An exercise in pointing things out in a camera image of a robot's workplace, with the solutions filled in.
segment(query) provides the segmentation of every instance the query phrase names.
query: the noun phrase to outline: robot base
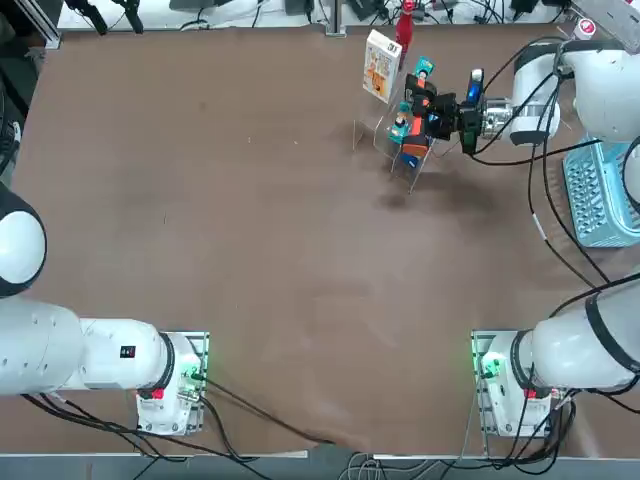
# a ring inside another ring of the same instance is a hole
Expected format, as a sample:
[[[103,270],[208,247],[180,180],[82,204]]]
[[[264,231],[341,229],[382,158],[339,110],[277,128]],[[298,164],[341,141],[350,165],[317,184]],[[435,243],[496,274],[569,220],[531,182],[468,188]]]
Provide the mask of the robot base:
[[[525,394],[529,396],[520,428],[521,437],[529,437],[551,409],[551,395],[536,398],[532,390],[523,390],[512,368],[511,344],[517,331],[481,331],[471,335],[476,391],[481,425],[486,435],[514,437],[520,424]],[[549,426],[536,436],[545,437]]]
[[[204,407],[200,395],[205,382],[190,375],[206,376],[209,361],[208,332],[165,332],[175,351],[171,380],[151,398],[136,395],[138,428],[158,435],[190,435],[202,430]]]

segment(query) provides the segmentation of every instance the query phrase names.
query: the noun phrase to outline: red bottle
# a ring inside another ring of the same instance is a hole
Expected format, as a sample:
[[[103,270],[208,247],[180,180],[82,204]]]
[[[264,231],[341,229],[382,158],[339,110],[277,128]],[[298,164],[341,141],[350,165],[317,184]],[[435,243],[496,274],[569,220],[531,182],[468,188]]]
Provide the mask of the red bottle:
[[[413,18],[411,12],[413,12],[415,6],[416,4],[413,0],[402,1],[402,13],[400,13],[400,18],[396,24],[396,42],[402,47],[399,68],[402,68],[404,57],[407,55],[409,44],[411,44],[411,39],[413,38]]]

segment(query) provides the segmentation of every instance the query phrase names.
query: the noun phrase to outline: metal frame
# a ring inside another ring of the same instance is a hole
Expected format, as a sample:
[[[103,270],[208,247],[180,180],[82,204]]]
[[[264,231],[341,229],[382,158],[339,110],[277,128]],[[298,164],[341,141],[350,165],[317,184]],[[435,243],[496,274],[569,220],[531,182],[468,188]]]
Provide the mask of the metal frame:
[[[46,48],[58,48],[60,46],[60,31],[47,17],[36,0],[14,0],[29,21],[36,27],[40,35],[46,41]]]
[[[480,362],[482,357],[489,350],[491,342],[495,336],[505,331],[517,331],[517,330],[472,330],[471,331],[471,355],[473,358],[473,374],[476,379],[476,395],[477,405],[480,414],[480,430],[482,431],[482,447],[484,455],[488,458],[491,457],[491,449],[489,439],[491,437],[500,437],[498,434],[498,428],[495,424],[495,418],[493,416],[493,407],[491,405],[491,398],[489,397],[489,390],[486,385],[486,380],[481,374],[482,368]],[[538,433],[536,438],[545,438],[550,433],[549,422],[544,426],[541,432]]]
[[[184,335],[193,347],[193,350],[200,357],[200,375],[207,376],[207,368],[209,366],[209,332],[205,331],[172,331]],[[200,389],[204,391],[207,384],[200,382]],[[192,435],[202,430],[204,424],[204,405],[202,402],[194,403],[189,413],[186,435]]]

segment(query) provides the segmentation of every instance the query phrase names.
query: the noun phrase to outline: floor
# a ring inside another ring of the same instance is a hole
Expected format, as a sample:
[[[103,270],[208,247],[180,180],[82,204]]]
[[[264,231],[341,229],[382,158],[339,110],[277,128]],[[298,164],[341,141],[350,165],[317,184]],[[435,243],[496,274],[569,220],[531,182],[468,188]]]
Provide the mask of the floor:
[[[338,447],[318,447],[310,452],[308,459],[262,459],[253,463],[253,467],[274,480],[309,479],[309,480],[364,480],[366,473],[358,475],[358,470],[351,471],[350,478],[346,473],[340,477],[349,461],[351,452]],[[410,467],[419,462],[385,462],[385,466]],[[57,478],[65,480],[110,480],[134,479],[149,464],[143,458],[128,457],[24,457],[0,458],[0,470],[5,480],[32,480],[50,476],[56,472]],[[600,480],[637,478],[640,463],[638,461],[590,461],[559,460],[553,470],[545,475],[547,480]],[[422,480],[435,480],[441,475],[442,468],[435,467],[429,473],[421,475]],[[420,473],[387,471],[388,480],[409,480]],[[379,480],[370,474],[367,480]],[[157,463],[144,473],[144,480],[197,480],[197,479],[252,479],[258,478],[251,473],[243,472],[239,467],[221,458],[199,457],[186,464]],[[493,469],[479,471],[452,470],[447,474],[448,480],[510,480],[526,478],[513,468],[496,472]]]

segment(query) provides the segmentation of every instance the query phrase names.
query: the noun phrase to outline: red label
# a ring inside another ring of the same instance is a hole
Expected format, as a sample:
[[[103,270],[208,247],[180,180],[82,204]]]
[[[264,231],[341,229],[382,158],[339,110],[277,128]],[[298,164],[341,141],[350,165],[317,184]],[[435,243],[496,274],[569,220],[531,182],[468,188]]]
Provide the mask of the red label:
[[[591,20],[585,18],[580,20],[580,30],[582,30],[586,34],[592,34],[596,31],[596,24]]]

